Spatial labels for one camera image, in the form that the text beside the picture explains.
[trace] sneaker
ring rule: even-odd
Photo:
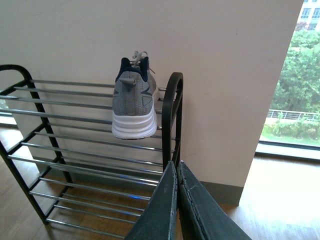
[[[112,99],[112,133],[119,139],[144,139],[157,130],[155,102],[159,90],[150,74],[149,57],[146,52],[135,52],[132,63],[128,58],[121,60],[115,79]]]

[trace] wooden floor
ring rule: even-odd
[[[0,128],[0,137],[20,138],[16,130]],[[27,181],[36,169],[30,164],[18,166]],[[43,186],[53,193],[51,185]],[[147,195],[148,192],[136,191]],[[129,200],[113,199],[119,204]],[[239,206],[222,204],[223,210],[253,240],[320,240],[320,165],[295,161],[254,158]],[[144,208],[141,202],[131,202]],[[59,218],[78,224],[100,227],[125,235],[131,224],[110,224],[90,216],[70,219],[68,213]],[[176,239],[182,239],[179,219]],[[105,240],[118,239],[97,233],[64,227],[43,225],[26,196],[20,189],[4,161],[0,160],[0,240]]]

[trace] railing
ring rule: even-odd
[[[299,120],[304,118],[306,120],[312,121],[312,120],[315,120],[316,118],[320,118],[320,113],[270,109],[266,117],[274,118],[274,119],[279,119],[279,118],[288,119],[288,120]]]

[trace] white wall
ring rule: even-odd
[[[10,1],[0,64],[34,79],[113,83],[147,51],[160,87],[184,75],[182,159],[201,181],[243,187],[301,0]]]

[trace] baseboard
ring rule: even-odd
[[[218,204],[238,206],[244,187],[201,181]]]

